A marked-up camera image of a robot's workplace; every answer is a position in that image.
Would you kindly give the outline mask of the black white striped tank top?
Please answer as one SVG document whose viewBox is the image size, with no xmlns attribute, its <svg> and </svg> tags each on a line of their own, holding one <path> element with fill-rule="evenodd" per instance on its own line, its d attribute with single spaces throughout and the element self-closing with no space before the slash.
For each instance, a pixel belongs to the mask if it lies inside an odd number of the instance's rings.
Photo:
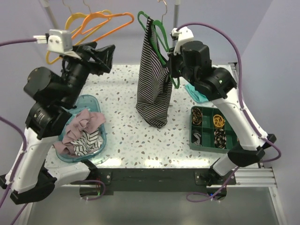
<svg viewBox="0 0 300 225">
<path fill-rule="evenodd" d="M 169 69 L 160 60 L 153 44 L 158 40 L 152 27 L 154 20 L 147 18 L 142 45 L 138 76 L 136 109 L 152 127 L 162 128 L 167 124 L 168 108 L 172 95 Z"/>
</svg>

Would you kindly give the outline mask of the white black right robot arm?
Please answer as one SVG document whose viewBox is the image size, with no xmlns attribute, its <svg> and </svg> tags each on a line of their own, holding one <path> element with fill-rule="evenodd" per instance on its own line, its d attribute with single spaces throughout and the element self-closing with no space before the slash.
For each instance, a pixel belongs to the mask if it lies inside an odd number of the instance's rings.
<svg viewBox="0 0 300 225">
<path fill-rule="evenodd" d="M 232 169 L 258 163 L 276 137 L 259 126 L 244 101 L 239 99 L 237 83 L 231 73 L 223 67 L 212 66 L 209 47 L 201 41 L 178 41 L 170 49 L 169 67 L 172 77 L 183 77 L 217 107 L 239 140 L 210 167 L 206 177 L 220 184 Z"/>
</svg>

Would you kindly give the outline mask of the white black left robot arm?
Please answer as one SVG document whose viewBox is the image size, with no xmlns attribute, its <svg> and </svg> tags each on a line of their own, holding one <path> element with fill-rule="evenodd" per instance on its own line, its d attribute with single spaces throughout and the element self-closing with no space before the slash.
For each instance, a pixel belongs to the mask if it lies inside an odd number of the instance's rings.
<svg viewBox="0 0 300 225">
<path fill-rule="evenodd" d="M 35 100 L 21 132 L 23 143 L 11 171 L 0 177 L 3 189 L 11 191 L 11 200 L 19 204 L 39 202 L 55 188 L 73 183 L 92 184 L 97 167 L 89 160 L 57 170 L 45 168 L 51 145 L 71 118 L 79 94 L 90 74 L 110 73 L 115 45 L 97 48 L 96 42 L 75 45 L 76 57 L 63 57 L 62 74 L 46 67 L 31 71 L 24 92 Z"/>
</svg>

